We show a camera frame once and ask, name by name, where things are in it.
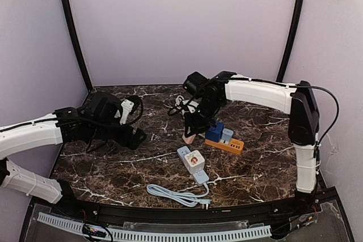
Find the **pink charger plug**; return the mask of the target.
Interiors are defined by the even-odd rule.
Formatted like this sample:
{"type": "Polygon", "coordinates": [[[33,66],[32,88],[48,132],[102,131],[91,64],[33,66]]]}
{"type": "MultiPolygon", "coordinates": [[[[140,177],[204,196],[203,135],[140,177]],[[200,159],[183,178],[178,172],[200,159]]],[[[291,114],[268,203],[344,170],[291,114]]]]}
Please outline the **pink charger plug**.
{"type": "Polygon", "coordinates": [[[193,143],[193,141],[194,141],[195,137],[196,137],[196,134],[191,134],[191,135],[189,135],[189,134],[188,134],[188,135],[183,134],[182,139],[183,139],[183,141],[184,141],[186,144],[190,145],[190,144],[192,144],[192,143],[193,143]]]}

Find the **dark blue cube socket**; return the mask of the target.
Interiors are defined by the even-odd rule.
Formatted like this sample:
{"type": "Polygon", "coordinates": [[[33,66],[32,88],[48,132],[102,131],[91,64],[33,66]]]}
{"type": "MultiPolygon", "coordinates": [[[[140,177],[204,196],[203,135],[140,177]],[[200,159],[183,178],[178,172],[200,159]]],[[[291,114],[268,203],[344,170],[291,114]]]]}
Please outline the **dark blue cube socket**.
{"type": "Polygon", "coordinates": [[[221,140],[223,129],[224,123],[216,122],[215,125],[211,125],[208,131],[205,133],[205,139],[218,143],[221,140]]]}

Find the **light blue charger plug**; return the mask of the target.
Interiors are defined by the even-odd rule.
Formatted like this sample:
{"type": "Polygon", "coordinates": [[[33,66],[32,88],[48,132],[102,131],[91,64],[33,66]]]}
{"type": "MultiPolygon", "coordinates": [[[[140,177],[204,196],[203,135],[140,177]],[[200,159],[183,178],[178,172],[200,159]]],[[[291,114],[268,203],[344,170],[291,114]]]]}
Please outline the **light blue charger plug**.
{"type": "Polygon", "coordinates": [[[221,142],[228,145],[232,140],[234,132],[230,129],[224,128],[221,135],[221,142]]]}

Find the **white cube socket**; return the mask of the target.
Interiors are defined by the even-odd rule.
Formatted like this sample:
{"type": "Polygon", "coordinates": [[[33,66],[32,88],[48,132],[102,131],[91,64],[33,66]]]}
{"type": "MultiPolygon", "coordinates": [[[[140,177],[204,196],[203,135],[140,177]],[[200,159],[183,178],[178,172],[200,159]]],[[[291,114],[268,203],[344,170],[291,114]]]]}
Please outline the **white cube socket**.
{"type": "Polygon", "coordinates": [[[194,150],[184,155],[184,165],[190,174],[195,174],[204,169],[205,159],[199,150],[194,150]]]}

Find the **orange power strip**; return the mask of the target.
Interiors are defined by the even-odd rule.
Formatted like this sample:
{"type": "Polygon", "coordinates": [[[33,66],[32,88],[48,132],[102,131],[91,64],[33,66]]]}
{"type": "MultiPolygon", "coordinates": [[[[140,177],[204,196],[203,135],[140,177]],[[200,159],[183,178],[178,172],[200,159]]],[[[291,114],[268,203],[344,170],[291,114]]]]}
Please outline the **orange power strip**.
{"type": "Polygon", "coordinates": [[[205,144],[236,155],[240,155],[244,148],[244,142],[234,138],[232,138],[229,143],[224,143],[223,140],[220,140],[219,142],[214,142],[205,139],[205,144]]]}

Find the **grey-blue power strip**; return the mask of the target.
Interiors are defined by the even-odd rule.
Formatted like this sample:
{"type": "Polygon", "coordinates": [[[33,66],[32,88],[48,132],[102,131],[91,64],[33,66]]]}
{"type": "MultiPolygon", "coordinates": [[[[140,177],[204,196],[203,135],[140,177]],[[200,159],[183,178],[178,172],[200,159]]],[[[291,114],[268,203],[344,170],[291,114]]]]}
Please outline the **grey-blue power strip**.
{"type": "Polygon", "coordinates": [[[199,150],[191,151],[187,146],[183,146],[177,149],[177,154],[198,186],[203,186],[209,181],[209,176],[204,170],[205,158],[199,150]]]}

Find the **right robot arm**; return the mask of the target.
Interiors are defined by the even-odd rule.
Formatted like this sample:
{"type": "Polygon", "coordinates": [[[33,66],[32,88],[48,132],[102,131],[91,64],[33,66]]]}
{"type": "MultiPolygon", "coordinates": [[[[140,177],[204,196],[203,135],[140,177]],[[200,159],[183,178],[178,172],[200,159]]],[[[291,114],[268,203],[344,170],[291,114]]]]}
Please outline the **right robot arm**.
{"type": "Polygon", "coordinates": [[[222,71],[208,79],[199,72],[187,76],[183,83],[193,99],[200,102],[196,110],[184,115],[184,135],[206,132],[214,117],[228,101],[242,101],[280,111],[289,116],[288,137],[296,151],[296,190],[310,194],[316,187],[319,148],[324,135],[319,134],[320,113],[314,96],[317,87],[309,82],[277,83],[222,71]]]}

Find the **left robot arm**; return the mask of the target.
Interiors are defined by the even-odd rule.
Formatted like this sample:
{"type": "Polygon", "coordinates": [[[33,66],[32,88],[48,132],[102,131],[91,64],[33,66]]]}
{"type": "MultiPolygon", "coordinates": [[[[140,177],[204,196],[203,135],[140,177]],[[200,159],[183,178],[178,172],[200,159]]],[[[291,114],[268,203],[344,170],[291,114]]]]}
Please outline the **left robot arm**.
{"type": "Polygon", "coordinates": [[[28,171],[9,159],[11,155],[33,148],[60,145],[74,141],[90,143],[93,139],[112,140],[135,150],[146,139],[145,132],[120,119],[97,120],[86,117],[75,108],[64,108],[43,117],[1,128],[1,187],[41,198],[68,217],[80,212],[69,183],[49,179],[28,171]]]}

